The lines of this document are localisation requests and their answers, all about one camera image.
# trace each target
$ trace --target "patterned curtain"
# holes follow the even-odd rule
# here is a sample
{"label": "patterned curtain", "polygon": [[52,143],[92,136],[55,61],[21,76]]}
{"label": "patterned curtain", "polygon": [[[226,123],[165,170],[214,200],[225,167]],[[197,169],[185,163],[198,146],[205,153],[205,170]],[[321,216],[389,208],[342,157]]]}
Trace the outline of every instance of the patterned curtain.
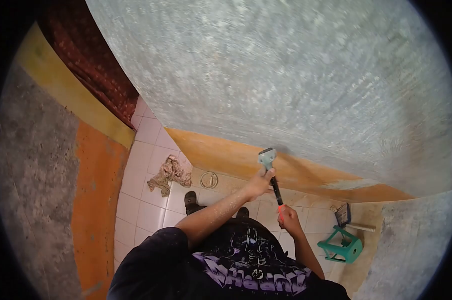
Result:
{"label": "patterned curtain", "polygon": [[116,117],[133,128],[138,92],[104,40],[85,0],[53,1],[38,24],[57,55]]}

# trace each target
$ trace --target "orange wall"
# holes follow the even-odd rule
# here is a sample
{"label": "orange wall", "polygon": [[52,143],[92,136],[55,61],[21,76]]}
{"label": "orange wall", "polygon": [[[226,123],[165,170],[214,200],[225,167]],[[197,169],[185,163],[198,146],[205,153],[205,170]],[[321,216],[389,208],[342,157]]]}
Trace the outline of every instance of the orange wall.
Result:
{"label": "orange wall", "polygon": [[79,121],[76,182],[71,230],[83,295],[106,299],[114,275],[116,207],[129,151]]}
{"label": "orange wall", "polygon": [[[197,168],[246,180],[260,168],[257,161],[262,148],[190,131],[172,128],[166,130],[191,164]],[[346,180],[350,186],[359,186],[363,180],[353,174],[285,153],[278,153],[273,166],[277,169],[276,177],[281,187],[331,199],[375,202],[414,198],[385,184],[347,190],[326,188],[326,185],[342,180]]]}

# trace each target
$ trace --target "green plastic stool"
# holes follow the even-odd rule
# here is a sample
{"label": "green plastic stool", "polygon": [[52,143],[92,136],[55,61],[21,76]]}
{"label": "green plastic stool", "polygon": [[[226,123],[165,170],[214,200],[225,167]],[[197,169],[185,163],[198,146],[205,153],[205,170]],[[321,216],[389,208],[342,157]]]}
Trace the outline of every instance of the green plastic stool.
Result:
{"label": "green plastic stool", "polygon": [[[324,252],[326,253],[325,259],[329,261],[339,261],[344,262],[346,264],[353,263],[356,258],[361,254],[361,251],[363,250],[363,244],[361,243],[361,240],[352,235],[351,233],[339,228],[338,226],[334,225],[333,228],[335,229],[334,233],[331,234],[331,236],[323,241],[318,242],[318,247],[321,247]],[[332,245],[328,244],[328,242],[336,235],[336,233],[341,233],[343,236],[343,240],[341,241],[342,246]],[[349,237],[352,241],[346,241],[344,239],[344,236]],[[336,258],[337,255],[343,256],[345,259]]]}

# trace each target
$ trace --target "floor drain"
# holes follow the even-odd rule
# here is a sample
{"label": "floor drain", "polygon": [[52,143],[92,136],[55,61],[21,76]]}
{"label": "floor drain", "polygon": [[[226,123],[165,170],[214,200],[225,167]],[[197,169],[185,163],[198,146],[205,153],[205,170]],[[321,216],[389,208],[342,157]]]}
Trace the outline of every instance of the floor drain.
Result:
{"label": "floor drain", "polygon": [[199,183],[205,189],[214,189],[218,184],[218,176],[213,172],[205,172],[201,175]]}

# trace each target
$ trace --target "foot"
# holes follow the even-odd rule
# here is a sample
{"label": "foot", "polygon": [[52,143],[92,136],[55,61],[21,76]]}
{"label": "foot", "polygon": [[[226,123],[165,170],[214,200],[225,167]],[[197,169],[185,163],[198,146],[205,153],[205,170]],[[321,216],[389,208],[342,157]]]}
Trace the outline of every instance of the foot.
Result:
{"label": "foot", "polygon": [[184,195],[184,206],[187,207],[188,204],[197,204],[198,199],[196,197],[195,191],[188,191],[186,195]]}
{"label": "foot", "polygon": [[249,217],[249,209],[247,207],[241,207],[237,211],[236,218],[248,218]]}

